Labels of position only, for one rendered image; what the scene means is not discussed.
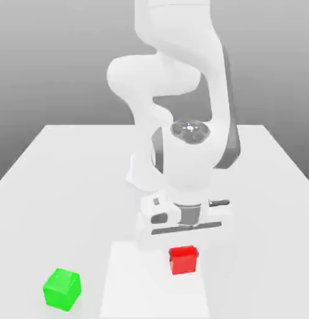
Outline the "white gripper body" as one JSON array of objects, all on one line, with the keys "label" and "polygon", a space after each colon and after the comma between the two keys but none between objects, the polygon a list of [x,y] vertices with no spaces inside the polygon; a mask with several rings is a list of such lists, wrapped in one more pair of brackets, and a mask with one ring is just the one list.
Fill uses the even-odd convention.
[{"label": "white gripper body", "polygon": [[196,226],[192,229],[178,227],[176,231],[152,234],[156,225],[145,222],[141,213],[136,220],[136,241],[142,249],[170,249],[193,245],[204,249],[211,244],[223,244],[232,238],[232,213],[217,211],[209,216],[208,226]]}]

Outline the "small green cube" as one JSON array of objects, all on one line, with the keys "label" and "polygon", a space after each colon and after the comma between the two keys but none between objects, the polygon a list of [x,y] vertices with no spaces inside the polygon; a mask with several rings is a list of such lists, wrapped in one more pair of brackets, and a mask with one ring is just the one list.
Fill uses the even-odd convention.
[{"label": "small green cube", "polygon": [[43,285],[45,303],[65,312],[70,311],[81,292],[80,275],[61,268],[56,268]]}]

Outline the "small red cube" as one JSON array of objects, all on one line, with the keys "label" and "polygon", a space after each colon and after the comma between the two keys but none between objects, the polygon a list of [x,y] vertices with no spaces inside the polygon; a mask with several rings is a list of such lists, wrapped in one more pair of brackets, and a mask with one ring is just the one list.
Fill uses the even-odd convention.
[{"label": "small red cube", "polygon": [[198,250],[195,246],[174,247],[169,250],[169,266],[173,275],[196,271]]}]

